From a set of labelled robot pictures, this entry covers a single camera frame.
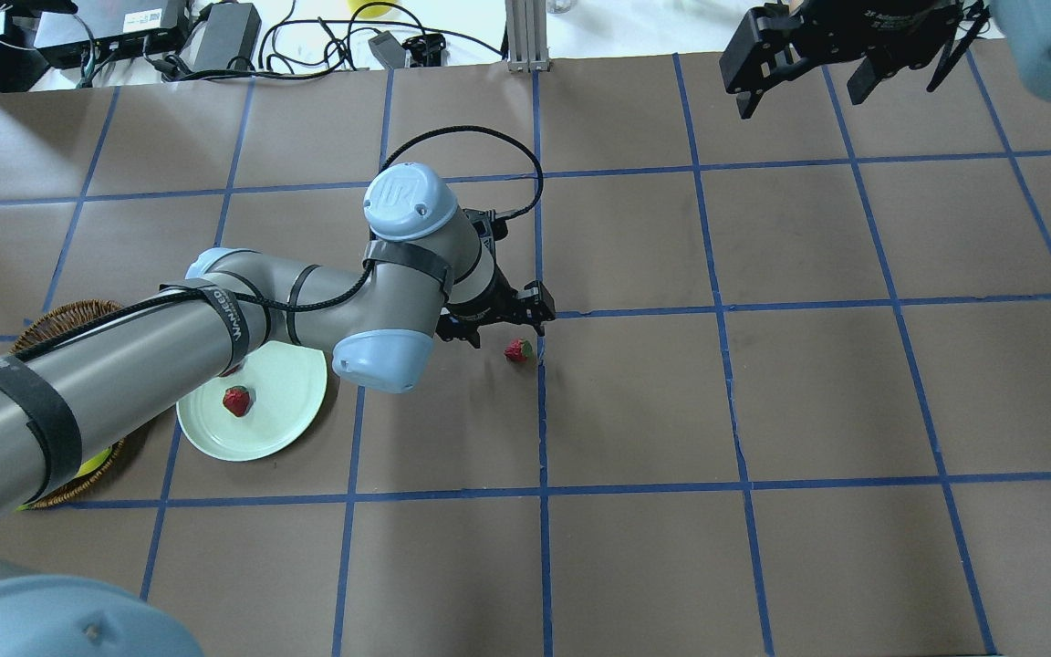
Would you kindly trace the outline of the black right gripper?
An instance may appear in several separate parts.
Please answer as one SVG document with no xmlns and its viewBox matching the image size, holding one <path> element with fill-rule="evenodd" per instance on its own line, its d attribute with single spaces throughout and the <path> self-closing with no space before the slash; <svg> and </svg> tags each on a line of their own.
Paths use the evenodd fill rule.
<svg viewBox="0 0 1051 657">
<path fill-rule="evenodd" d="M 859 61 L 847 82 L 860 105 L 904 69 L 933 67 L 933 93 L 990 21 L 988 1 L 796 1 L 756 5 L 719 58 L 726 93 L 742 120 L 765 93 L 809 70 L 809 61 Z"/>
</svg>

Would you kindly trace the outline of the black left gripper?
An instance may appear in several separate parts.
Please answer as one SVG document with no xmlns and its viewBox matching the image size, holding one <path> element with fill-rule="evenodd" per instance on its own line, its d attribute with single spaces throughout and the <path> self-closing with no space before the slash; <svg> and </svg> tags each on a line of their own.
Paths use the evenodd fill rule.
<svg viewBox="0 0 1051 657">
<path fill-rule="evenodd" d="M 499 323 L 530 326 L 538 337 L 547 336 L 547 323 L 557 319 L 554 299 L 542 280 L 531 280 L 522 290 L 510 286 L 496 268 L 491 283 L 476 297 L 446 304 L 435 325 L 435 336 L 444 342 L 460 341 L 481 348 L 479 329 Z"/>
</svg>

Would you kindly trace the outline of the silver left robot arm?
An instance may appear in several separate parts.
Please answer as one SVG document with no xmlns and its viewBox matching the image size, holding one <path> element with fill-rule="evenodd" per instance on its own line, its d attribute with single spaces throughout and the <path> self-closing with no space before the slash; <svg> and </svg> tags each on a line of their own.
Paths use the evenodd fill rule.
<svg viewBox="0 0 1051 657">
<path fill-rule="evenodd" d="M 250 249 L 201 253 L 179 282 L 0 355 L 0 518 L 70 483 L 84 461 L 267 342 L 328 354 L 342 379 L 406 392 L 436 338 L 555 317 L 538 280 L 510 286 L 500 215 L 463 211 L 423 163 L 387 163 L 362 201 L 360 274 Z M 0 656 L 200 656 L 174 617 L 116 586 L 0 560 Z"/>
</svg>

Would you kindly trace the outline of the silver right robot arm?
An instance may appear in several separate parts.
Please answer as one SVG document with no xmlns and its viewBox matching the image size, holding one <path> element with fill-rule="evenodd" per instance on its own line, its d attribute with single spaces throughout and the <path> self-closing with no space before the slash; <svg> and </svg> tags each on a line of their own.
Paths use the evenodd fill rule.
<svg viewBox="0 0 1051 657">
<path fill-rule="evenodd" d="M 1051 1 L 776 1 L 748 9 L 719 57 L 726 93 L 750 118 L 763 96 L 830 64 L 852 63 L 849 100 L 927 69 L 937 91 L 986 26 L 1004 35 L 1027 91 L 1051 103 Z"/>
</svg>

